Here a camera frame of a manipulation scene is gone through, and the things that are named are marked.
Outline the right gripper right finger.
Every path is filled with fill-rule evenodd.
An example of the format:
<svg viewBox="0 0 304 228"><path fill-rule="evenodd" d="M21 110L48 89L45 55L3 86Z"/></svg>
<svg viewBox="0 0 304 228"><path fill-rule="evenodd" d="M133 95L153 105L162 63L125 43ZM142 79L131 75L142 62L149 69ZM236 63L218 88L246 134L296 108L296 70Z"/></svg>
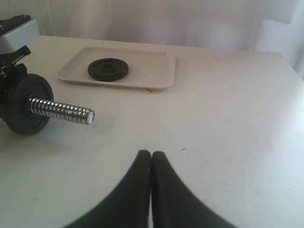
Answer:
<svg viewBox="0 0 304 228"><path fill-rule="evenodd" d="M151 196L155 228L234 227L189 190L161 151L152 155Z"/></svg>

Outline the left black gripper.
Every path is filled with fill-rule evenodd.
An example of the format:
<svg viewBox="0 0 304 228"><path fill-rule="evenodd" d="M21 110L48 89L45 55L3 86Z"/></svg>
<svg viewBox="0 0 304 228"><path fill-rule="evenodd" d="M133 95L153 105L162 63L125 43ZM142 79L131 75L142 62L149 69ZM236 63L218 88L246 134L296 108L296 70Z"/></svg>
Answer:
<svg viewBox="0 0 304 228"><path fill-rule="evenodd" d="M2 115L2 108L8 101L9 93L14 86L18 86L21 79L28 78L28 70L24 64L18 64L25 56L31 54L27 46L22 46L17 51L8 54L0 55L0 118L4 120ZM29 88L22 89L25 95L21 95L21 111L23 116L32 119L32 114L29 111L28 103L29 97L32 93Z"/></svg>

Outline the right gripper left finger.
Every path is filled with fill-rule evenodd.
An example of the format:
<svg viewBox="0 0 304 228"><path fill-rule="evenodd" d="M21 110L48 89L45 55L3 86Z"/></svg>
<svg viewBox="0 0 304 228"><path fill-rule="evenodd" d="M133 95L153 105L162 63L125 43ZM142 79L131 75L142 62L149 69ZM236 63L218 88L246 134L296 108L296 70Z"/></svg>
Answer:
<svg viewBox="0 0 304 228"><path fill-rule="evenodd" d="M118 185L93 209L67 228L147 228L150 209L152 156L138 151Z"/></svg>

